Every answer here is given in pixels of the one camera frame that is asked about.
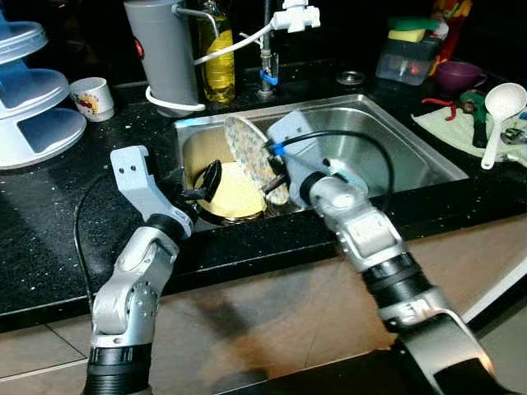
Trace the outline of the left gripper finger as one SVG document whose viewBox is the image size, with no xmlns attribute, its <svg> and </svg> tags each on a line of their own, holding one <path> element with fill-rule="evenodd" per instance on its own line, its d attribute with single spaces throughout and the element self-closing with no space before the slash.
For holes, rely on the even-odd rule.
<svg viewBox="0 0 527 395">
<path fill-rule="evenodd" d="M 204 201 L 213 200 L 222 181 L 222 163 L 219 160 L 211 162 L 200 174 L 199 180 L 201 181 L 199 199 Z"/>
</svg>

